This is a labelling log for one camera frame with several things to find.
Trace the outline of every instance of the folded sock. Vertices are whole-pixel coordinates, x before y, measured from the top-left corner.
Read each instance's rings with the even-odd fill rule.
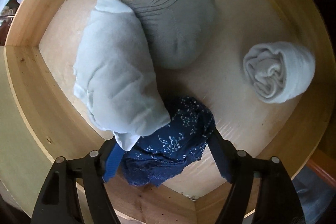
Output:
[[[141,23],[120,0],[97,0],[73,66],[73,92],[92,123],[126,151],[170,122]]]
[[[305,92],[315,73],[314,55],[289,42],[255,45],[243,64],[257,96],[266,103],[283,103]]]
[[[180,69],[202,52],[216,16],[215,0],[123,0],[139,18],[154,65]]]
[[[171,122],[154,134],[142,137],[124,154],[121,167],[130,185],[159,186],[200,160],[206,141],[215,128],[211,111],[193,97],[165,102]]]

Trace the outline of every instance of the blue fabric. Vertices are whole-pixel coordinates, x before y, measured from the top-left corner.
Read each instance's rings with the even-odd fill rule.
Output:
[[[147,137],[141,137],[124,154],[121,167],[130,185],[159,186],[200,160],[206,141],[215,128],[211,111],[193,97],[165,102],[171,122]]]
[[[105,174],[102,177],[105,182],[116,175],[124,153],[125,151],[116,143],[106,160]]]
[[[292,180],[307,224],[315,224],[334,198],[336,191],[307,166]]]

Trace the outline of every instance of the clothing pile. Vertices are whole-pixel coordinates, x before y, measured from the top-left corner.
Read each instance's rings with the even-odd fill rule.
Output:
[[[160,185],[200,160],[215,128],[213,115],[191,97],[163,103],[154,65],[191,65],[215,17],[215,0],[97,0],[73,66],[73,91],[91,122],[113,131],[120,146],[105,180],[122,156],[132,185]]]

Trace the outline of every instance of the red wooden trim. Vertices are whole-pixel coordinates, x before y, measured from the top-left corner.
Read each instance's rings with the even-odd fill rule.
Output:
[[[321,179],[336,189],[336,160],[316,149],[306,165]]]

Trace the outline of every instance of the rolled sock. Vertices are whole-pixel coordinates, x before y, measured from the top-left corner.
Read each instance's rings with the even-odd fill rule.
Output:
[[[190,65],[209,40],[216,16],[215,0],[123,0],[144,29],[156,66]]]
[[[73,93],[92,123],[130,150],[170,122],[141,23],[120,0],[97,0],[73,66]]]
[[[315,57],[304,46],[274,42],[253,46],[243,60],[246,78],[265,103],[283,103],[305,92]]]

